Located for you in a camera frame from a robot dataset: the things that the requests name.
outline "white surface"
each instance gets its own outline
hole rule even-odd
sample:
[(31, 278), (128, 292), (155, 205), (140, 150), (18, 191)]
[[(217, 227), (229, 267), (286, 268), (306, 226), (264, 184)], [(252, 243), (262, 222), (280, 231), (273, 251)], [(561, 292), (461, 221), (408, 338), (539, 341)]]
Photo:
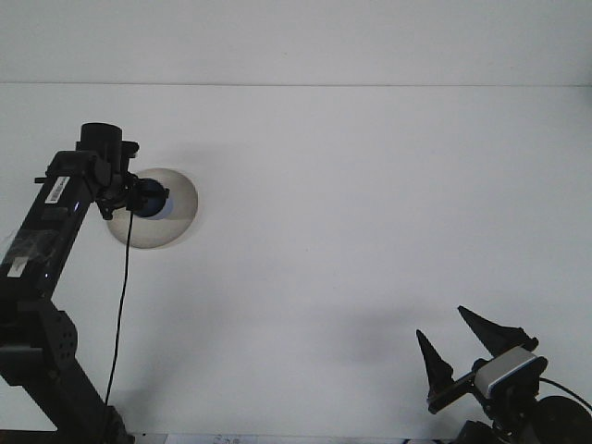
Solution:
[[(0, 232), (57, 150), (107, 121), (200, 191), (182, 242), (131, 257), (112, 401), (129, 430), (454, 437), (414, 331), (460, 376), (463, 304), (541, 340), (592, 398), (592, 90), (0, 86)], [(92, 209), (55, 304), (103, 394), (124, 250)], [(49, 427), (0, 385), (0, 427)]]
[(3, 0), (0, 80), (589, 85), (586, 0)]
[[(137, 439), (144, 444), (143, 438)], [(377, 438), (306, 438), (243, 435), (169, 435), (165, 444), (434, 444), (434, 441), (404, 441)]]

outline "white label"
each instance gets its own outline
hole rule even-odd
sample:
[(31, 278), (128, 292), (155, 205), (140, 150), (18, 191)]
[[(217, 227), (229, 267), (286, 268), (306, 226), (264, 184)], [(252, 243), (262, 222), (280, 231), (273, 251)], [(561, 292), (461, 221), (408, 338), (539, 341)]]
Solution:
[(59, 201), (59, 198), (62, 197), (62, 192), (66, 188), (66, 185), (68, 184), (69, 180), (69, 176), (60, 176), (59, 178), (57, 178), (54, 184), (54, 188), (52, 188), (51, 192), (49, 193), (49, 196), (47, 196), (47, 199), (45, 199), (45, 203), (57, 204), (57, 201)]
[(25, 271), (25, 266), (29, 262), (28, 256), (18, 256), (15, 257), (15, 260), (12, 262), (12, 266), (10, 270), (8, 270), (7, 276), (9, 278), (20, 278), (22, 272)]

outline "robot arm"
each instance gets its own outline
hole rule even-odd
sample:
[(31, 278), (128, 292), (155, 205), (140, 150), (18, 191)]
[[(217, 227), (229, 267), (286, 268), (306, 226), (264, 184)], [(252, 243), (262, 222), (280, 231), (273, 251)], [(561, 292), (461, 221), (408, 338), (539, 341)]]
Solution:
[(51, 297), (89, 206), (103, 218), (137, 209), (138, 180), (128, 172), (135, 142), (121, 129), (82, 126), (76, 151), (55, 155), (31, 210), (0, 265), (0, 374), (22, 386), (57, 426), (59, 442), (129, 444), (113, 407), (107, 410), (75, 353), (76, 328)]
[(490, 427), (468, 421), (455, 444), (586, 444), (592, 437), (592, 417), (580, 404), (556, 396), (537, 401), (539, 379), (548, 361), (532, 351), (538, 340), (521, 328), (502, 327), (459, 307), (459, 312), (493, 359), (475, 361), (457, 381), (426, 336), (417, 330), (429, 382), (428, 410), (437, 413), (471, 393), (479, 401)]

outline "white tabletop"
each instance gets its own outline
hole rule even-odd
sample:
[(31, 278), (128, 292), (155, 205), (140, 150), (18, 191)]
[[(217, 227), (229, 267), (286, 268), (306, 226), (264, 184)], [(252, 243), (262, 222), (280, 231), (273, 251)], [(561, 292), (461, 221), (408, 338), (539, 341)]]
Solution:
[[(541, 341), (592, 398), (592, 89), (0, 86), (0, 233), (54, 153), (106, 121), (200, 194), (181, 242), (133, 251), (112, 402), (128, 429), (454, 437), (421, 328), (461, 376), (459, 304)], [(103, 395), (124, 248), (92, 209), (54, 302)], [(0, 383), (0, 427), (50, 428)]]

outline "cable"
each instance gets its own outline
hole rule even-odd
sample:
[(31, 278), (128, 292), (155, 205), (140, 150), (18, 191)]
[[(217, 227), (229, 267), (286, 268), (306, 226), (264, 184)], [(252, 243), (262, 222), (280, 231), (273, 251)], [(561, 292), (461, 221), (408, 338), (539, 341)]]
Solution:
[(119, 312), (117, 313), (117, 332), (115, 335), (115, 350), (113, 351), (113, 363), (111, 365), (111, 375), (109, 375), (109, 384), (107, 385), (107, 392), (105, 394), (105, 407), (103, 409), (103, 433), (106, 433), (106, 420), (107, 411), (109, 404), (109, 396), (111, 395), (111, 387), (113, 386), (113, 376), (115, 374), (115, 366), (117, 364), (117, 355), (119, 354), (119, 334), (121, 332), (121, 314), (123, 313), (123, 301), (126, 297), (126, 287), (128, 286), (128, 271), (130, 268), (130, 242), (131, 242), (131, 227), (133, 225), (133, 212), (129, 212), (129, 228), (128, 228), (128, 240), (126, 242), (126, 264), (123, 274), (123, 289), (121, 290), (121, 298), (119, 299)]
[(569, 390), (568, 388), (562, 386), (560, 383), (555, 382), (551, 379), (546, 379), (545, 377), (541, 377), (540, 380), (542, 382), (546, 382), (547, 384), (550, 384), (551, 386), (555, 386), (558, 389), (563, 390), (565, 393), (569, 393), (570, 395), (572, 395), (574, 398), (576, 398), (578, 401), (582, 402), (589, 410), (592, 411), (592, 405), (590, 405), (590, 403), (588, 401), (586, 401), (584, 398), (582, 398), (581, 396), (576, 395), (573, 391)]

